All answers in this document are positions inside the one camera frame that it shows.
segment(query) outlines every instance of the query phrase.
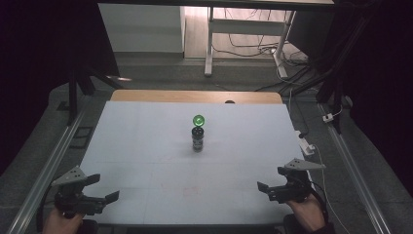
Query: black cable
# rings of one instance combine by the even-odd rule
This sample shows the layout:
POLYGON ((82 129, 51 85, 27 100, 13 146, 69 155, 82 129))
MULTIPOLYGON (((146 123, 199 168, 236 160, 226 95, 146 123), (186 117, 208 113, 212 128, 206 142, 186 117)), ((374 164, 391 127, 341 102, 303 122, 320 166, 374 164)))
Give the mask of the black cable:
POLYGON ((45 207, 46 198, 51 188, 52 187, 50 183, 48 188, 46 189, 46 192, 43 194, 42 201, 40 202, 39 207, 37 208, 37 213, 36 213, 37 232, 43 231, 43 209, 45 207))
POLYGON ((225 88, 225 87, 223 87, 223 86, 221 86, 221 85, 216 84, 215 82, 212 82, 212 84, 213 84, 215 87, 218 87, 218 88, 220 88, 220 89, 222 89, 222 90, 224 90, 224 91, 229 91, 229 92, 232 91, 232 90, 230 90, 230 89, 228 89, 228 88, 225 88))
MULTIPOLYGON (((270 13, 268 14, 267 21, 270 20, 270 16, 271 16, 271 10, 270 10, 270 13)), ((258 43, 258 49, 261 46, 261 43, 262 43, 262 40, 264 40, 264 37, 265 37, 265 35, 262 35, 261 40, 258 43)))
POLYGON ((239 56, 239 57, 257 57, 257 56, 260 56, 260 55, 264 54, 264 53, 267 52, 267 51, 271 51, 271 49, 276 49, 276 47, 274 47, 274 48, 268 47, 268 48, 263 48, 263 49, 261 50, 261 52, 258 53, 258 54, 254 54, 254 55, 240 55, 240 54, 237 54, 237 53, 234 53, 234 52, 220 51, 220 50, 215 49, 215 48, 213 47, 213 45, 211 45, 211 46, 212 46, 212 48, 213 48, 216 52, 227 53, 227 54, 231 54, 231 55, 239 56))
POLYGON ((258 12, 258 9, 254 9, 254 10, 251 12, 251 14, 249 14, 249 17, 246 18, 246 20, 248 20, 249 18, 255 17, 255 14, 256 14, 257 12, 258 12))
POLYGON ((286 85, 284 87, 282 87, 279 90, 279 94, 282 96, 282 93, 291 85, 294 85, 295 82, 297 82, 298 80, 300 80, 305 74, 307 74, 307 72, 309 72, 309 70, 311 69, 311 67, 309 66, 304 66, 303 68, 301 68, 295 75, 298 75, 298 73, 300 73, 300 75, 298 75, 297 77, 291 76, 289 77, 289 80, 293 80, 292 82, 284 82, 286 83, 286 85))
MULTIPOLYGON (((300 73, 304 68, 305 68, 305 67, 301 68, 301 70, 297 71, 297 72, 296 72, 294 75, 292 75, 291 77, 296 76, 296 75, 297 75, 298 73, 300 73)), ((254 90, 254 92, 258 92, 258 91, 261 91, 261 90, 264 90, 264 89, 276 87, 277 85, 280 85, 280 84, 283 84, 283 83, 284 83, 284 81, 280 81, 280 82, 278 82, 278 83, 275 83, 275 84, 272 84, 272 85, 269 85, 269 86, 264 86, 264 87, 261 87, 261 88, 259 88, 259 89, 256 89, 256 90, 254 90)))
POLYGON ((321 205, 321 211, 322 211, 322 216, 324 217, 324 222, 325 224, 328 223, 328 210, 327 210, 327 204, 326 202, 324 202, 320 195, 316 192, 316 190, 314 190, 313 188, 311 188, 311 193, 313 194, 313 196, 316 197, 316 199, 319 201, 319 204, 321 205))
POLYGON ((227 9, 227 8, 224 8, 224 16, 225 16, 225 19, 227 19, 227 12, 228 12, 228 14, 230 15, 231 19, 233 19, 233 17, 232 17, 232 15, 231 15, 230 11, 228 11, 228 9, 227 9))
POLYGON ((283 61, 285 64, 287 64, 288 66, 309 65, 309 62, 308 62, 308 61, 297 62, 297 61, 291 59, 291 56, 292 56, 292 55, 297 54, 297 53, 300 53, 300 52, 301 52, 301 51, 292 53, 292 54, 289 56, 289 59, 287 59, 287 58, 285 57, 285 53, 282 52, 282 56, 283 56, 282 61, 283 61))
POLYGON ((297 51, 297 52, 292 53, 291 55, 289 55, 288 59, 291 59, 292 55, 295 55, 295 54, 298 54, 298 53, 302 53, 302 51, 297 51))
POLYGON ((301 116, 301 118, 303 119, 304 125, 306 126, 306 131, 305 131, 304 133, 301 132, 301 134, 302 134, 303 136, 306 136, 306 135, 308 135, 308 134, 310 133, 310 128, 309 128, 309 126, 308 126, 308 124, 307 124, 306 119, 304 118, 303 112, 301 111, 301 107, 300 107, 300 105, 298 104, 298 101, 297 101, 297 99, 296 99, 295 97, 294 97, 294 102, 295 102, 295 105, 296 105, 297 108, 298 108, 298 111, 300 112, 300 116, 301 116))
POLYGON ((310 181, 310 183, 312 183, 313 185, 315 185, 315 186, 322 192, 322 196, 324 197, 324 202, 326 203, 326 202, 327 202, 327 197, 325 196, 325 191, 324 191, 324 189, 322 189, 322 187, 319 186, 319 184, 317 184, 317 183, 315 183, 315 182, 310 181))
MULTIPOLYGON (((301 73, 298 77, 296 77, 295 79, 293 79, 290 83, 287 83, 284 87, 282 87, 282 89, 279 91, 279 94, 280 94, 281 96, 283 96, 283 92, 284 92, 288 87, 290 87, 291 85, 294 85, 294 84, 299 84, 299 83, 297 83, 297 82, 298 82, 299 80, 301 80, 301 78, 303 78, 304 75, 307 74, 307 72, 309 72, 309 71, 311 70, 311 66, 305 66, 305 67, 306 67, 307 69, 306 69, 303 73, 301 73)), ((316 76, 316 73, 314 73, 313 76, 311 76, 307 81, 313 79, 315 76, 316 76)))
POLYGON ((228 34, 228 38, 230 39, 231 45, 232 45, 233 47, 278 46, 278 44, 279 44, 278 42, 275 42, 275 43, 262 44, 262 45, 242 45, 242 46, 240 46, 240 45, 235 45, 235 44, 234 44, 234 42, 232 41, 232 38, 231 38, 231 34, 228 34))

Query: wire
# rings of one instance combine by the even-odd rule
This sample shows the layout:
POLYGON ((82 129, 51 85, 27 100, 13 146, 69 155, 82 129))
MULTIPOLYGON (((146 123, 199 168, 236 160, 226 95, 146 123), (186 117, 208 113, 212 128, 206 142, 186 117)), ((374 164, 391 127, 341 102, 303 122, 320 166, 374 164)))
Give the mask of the wire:
POLYGON ((282 61, 283 61, 285 64, 289 65, 289 66, 299 66, 299 65, 307 65, 307 64, 309 64, 309 62, 308 62, 307 60, 301 60, 301 59, 300 59, 301 62, 297 62, 297 61, 291 59, 291 56, 292 56, 292 55, 295 55, 295 54, 300 53, 300 52, 301 52, 301 51, 292 53, 291 55, 289 55, 289 59, 287 59, 287 58, 285 57, 285 52, 282 52, 282 56, 283 56, 282 61))
POLYGON ((223 86, 221 86, 221 85, 216 84, 215 82, 212 82, 212 84, 213 84, 215 87, 218 87, 218 88, 220 88, 220 89, 222 89, 222 90, 224 90, 224 91, 232 91, 232 90, 230 90, 230 89, 228 89, 228 88, 225 88, 225 87, 223 87, 223 86))
MULTIPOLYGON (((322 159, 321 159, 321 153, 319 152, 319 147, 316 146, 315 144, 313 144, 313 146, 317 149, 317 152, 319 153, 319 161, 322 164, 322 159)), ((344 230, 346 230, 346 232, 348 234, 350 234, 349 230, 347 230, 346 226, 343 224, 343 222, 341 221, 341 219, 338 217, 337 213, 334 212, 333 207, 331 206, 330 201, 328 200, 328 196, 327 196, 327 188, 325 187, 325 176, 324 176, 324 170, 321 170, 322 173, 322 186, 324 187, 324 196, 325 196, 325 200, 327 201, 328 206, 330 207, 331 211, 334 213, 334 215, 337 217, 337 220, 340 222, 341 226, 344 228, 344 230)))
POLYGON ((213 47, 213 45, 211 45, 211 46, 212 46, 212 48, 213 48, 216 52, 227 53, 227 54, 231 54, 231 55, 239 56, 239 57, 257 57, 257 56, 260 56, 260 55, 265 54, 267 51, 271 51, 272 49, 274 49, 274 47, 266 47, 266 48, 262 48, 262 49, 261 49, 261 52, 258 53, 258 54, 241 55, 241 54, 237 54, 237 53, 229 52, 229 51, 220 51, 220 50, 215 49, 215 47, 213 47))
MULTIPOLYGON (((225 19, 227 19, 227 12, 230 15, 231 19, 233 19, 231 13, 226 8, 225 8, 225 13, 224 13, 225 19)), ((251 17, 254 17, 257 12, 258 12, 258 9, 255 9, 254 11, 252 11, 250 16, 246 19, 248 20, 251 17)), ((271 10, 270 10, 270 14, 268 15, 267 20, 270 20, 270 15, 271 15, 271 10)), ((262 40, 264 39, 264 36, 262 36, 261 41, 258 43, 258 45, 242 45, 242 46, 240 46, 240 45, 235 45, 234 44, 234 42, 232 41, 232 38, 231 38, 231 34, 228 34, 228 38, 230 39, 230 43, 233 47, 258 47, 258 50, 260 50, 260 48, 259 48, 260 46, 278 46, 278 44, 279 44, 278 42, 277 43, 270 43, 270 44, 261 44, 262 40)))
POLYGON ((288 83, 288 84, 290 84, 290 85, 298 85, 298 86, 302 86, 302 85, 303 85, 303 84, 300 84, 300 83, 289 82, 289 81, 286 81, 286 80, 282 79, 281 76, 280 76, 280 73, 279 73, 279 70, 278 70, 278 69, 277 69, 277 76, 279 77, 279 79, 280 79, 281 81, 283 81, 283 82, 285 82, 285 83, 288 83))
MULTIPOLYGON (((304 70, 304 68, 305 68, 305 67, 303 67, 303 68, 301 68, 299 71, 297 71, 294 75, 291 76, 291 78, 292 78, 292 77, 295 77, 298 73, 300 73, 302 70, 304 70)), ((261 91, 261 90, 264 90, 264 89, 276 87, 277 85, 281 85, 281 84, 283 84, 283 83, 284 83, 284 82, 281 81, 281 82, 275 83, 275 84, 273 84, 273 85, 264 86, 264 87, 261 87, 261 88, 259 88, 259 89, 254 90, 254 92, 258 92, 258 91, 261 91)))
POLYGON ((325 196, 325 191, 324 191, 324 189, 322 189, 322 187, 319 186, 319 185, 318 185, 317 183, 315 183, 315 182, 310 181, 310 183, 312 183, 313 185, 315 185, 315 186, 319 189, 319 191, 322 192, 322 195, 324 196, 324 203, 326 203, 326 202, 327 202, 327 199, 326 199, 326 196, 325 196))
POLYGON ((48 193, 51 190, 51 188, 52 188, 51 184, 49 184, 48 188, 46 189, 46 192, 43 194, 40 205, 37 208, 37 213, 36 213, 37 232, 42 232, 43 231, 43 208, 45 207, 46 198, 47 198, 48 193))
POLYGON ((341 111, 343 111, 343 105, 341 105, 340 111, 338 113, 333 114, 333 117, 336 115, 339 115, 341 113, 341 111))
POLYGON ((291 53, 291 54, 289 55, 289 58, 288 58, 288 59, 291 59, 291 57, 292 57, 293 55, 296 55, 296 54, 298 54, 298 53, 303 53, 303 52, 302 52, 302 51, 297 51, 297 52, 291 53))
POLYGON ((296 99, 295 97, 294 97, 294 101, 295 101, 295 105, 297 105, 298 111, 300 112, 300 116, 301 116, 301 118, 303 119, 304 125, 306 126, 306 132, 301 133, 301 134, 304 135, 304 136, 306 136, 306 135, 308 135, 308 134, 310 133, 310 128, 309 128, 309 126, 308 126, 308 124, 307 124, 306 118, 304 118, 303 112, 301 111, 301 107, 300 107, 300 105, 298 104, 298 101, 297 101, 297 99, 296 99))
POLYGON ((292 96, 292 88, 289 90, 289 100, 288 100, 288 111, 289 111, 290 118, 291 118, 291 96, 292 96))
MULTIPOLYGON (((299 81, 301 78, 303 78, 304 75, 307 74, 307 72, 309 72, 310 70, 311 70, 311 67, 310 67, 310 66, 305 66, 305 67, 303 67, 300 71, 304 71, 304 72, 300 73, 299 76, 297 76, 296 78, 290 77, 290 79, 292 80, 292 83, 297 83, 297 81, 299 81)), ((284 92, 290 85, 291 85, 291 84, 287 84, 287 85, 285 85, 282 89, 280 89, 279 94, 282 96, 283 92, 284 92)))
MULTIPOLYGON (((268 14, 267 21, 270 20, 270 16, 271 16, 271 10, 270 10, 270 13, 268 14)), ((261 46, 262 40, 264 40, 264 37, 265 37, 265 35, 262 35, 261 41, 259 41, 259 43, 258 43, 258 50, 259 50, 259 47, 261 46)))

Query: white wall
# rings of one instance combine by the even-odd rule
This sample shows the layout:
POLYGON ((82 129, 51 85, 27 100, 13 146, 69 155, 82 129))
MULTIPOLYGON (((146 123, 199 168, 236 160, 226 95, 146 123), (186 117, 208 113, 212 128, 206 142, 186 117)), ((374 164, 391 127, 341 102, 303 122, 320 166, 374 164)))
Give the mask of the white wall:
POLYGON ((99 4, 114 52, 184 50, 183 7, 99 4))

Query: black curtain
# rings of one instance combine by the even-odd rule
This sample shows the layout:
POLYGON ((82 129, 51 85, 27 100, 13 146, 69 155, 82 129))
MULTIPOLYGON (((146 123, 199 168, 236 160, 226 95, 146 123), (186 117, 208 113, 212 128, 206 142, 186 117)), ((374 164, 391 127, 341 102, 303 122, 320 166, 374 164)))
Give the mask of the black curtain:
POLYGON ((347 61, 348 76, 344 81, 344 91, 354 103, 352 117, 384 155, 410 195, 413 195, 412 13, 411 1, 383 1, 347 61))
POLYGON ((107 75, 119 70, 93 1, 1 1, 0 50, 3 174, 43 115, 50 91, 67 83, 74 67, 107 75))

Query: gray floor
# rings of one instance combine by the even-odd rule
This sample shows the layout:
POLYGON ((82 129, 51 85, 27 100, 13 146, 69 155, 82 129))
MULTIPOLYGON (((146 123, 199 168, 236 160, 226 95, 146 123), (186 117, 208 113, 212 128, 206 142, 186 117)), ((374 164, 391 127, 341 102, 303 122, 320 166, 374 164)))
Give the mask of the gray floor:
MULTIPOLYGON (((204 63, 202 61, 183 60, 182 58, 118 57, 118 65, 122 77, 131 78, 130 81, 119 82, 130 89, 254 91, 260 87, 278 83, 272 88, 263 90, 277 92, 285 85, 277 80, 274 64, 265 61, 217 61, 214 63, 211 78, 204 77, 204 63)), ((288 72, 293 74, 296 70, 296 67, 292 67, 288 69, 288 72)), ((93 128, 96 126, 104 103, 110 99, 113 92, 113 89, 98 80, 94 79, 94 83, 97 91, 92 100, 92 107, 87 110, 81 127, 93 128)), ((292 99, 291 103, 289 103, 288 98, 285 99, 285 103, 291 106, 290 115, 293 125, 296 130, 308 131, 307 141, 318 146, 322 161, 327 167, 325 170, 325 190, 331 207, 340 217, 342 223, 350 233, 376 233, 328 129, 320 119, 318 105, 314 102, 315 93, 315 91, 308 91, 298 98, 292 99)), ((0 233, 6 233, 31 185, 39 175, 65 128, 67 111, 58 111, 57 107, 62 101, 67 101, 67 98, 67 86, 59 87, 51 92, 50 104, 44 116, 14 163, 0 177, 0 233)), ((411 233, 413 230, 412 198, 381 154, 355 126, 349 117, 347 107, 341 116, 343 136, 391 230, 393 233, 411 233)), ((71 141, 71 145, 79 146, 82 144, 80 139, 71 141)), ((69 148, 56 174, 67 172, 73 166, 80 164, 85 152, 86 148, 69 148)), ((319 155, 312 156, 308 160, 319 162, 319 155)), ((311 175, 314 182, 322 184, 320 172, 314 172, 311 175)), ((52 190, 48 200, 52 200, 55 193, 52 190)), ((332 210, 329 212, 337 233, 347 233, 332 210)), ((210 228, 203 230, 210 233, 212 230, 210 228)), ((116 231, 118 233, 145 233, 142 229, 118 228, 116 231)), ((213 229, 212 233, 222 233, 221 231, 213 229)), ((107 227, 100 229, 100 233, 110 232, 111 229, 107 227)), ((36 233, 33 220, 26 233, 36 233)))

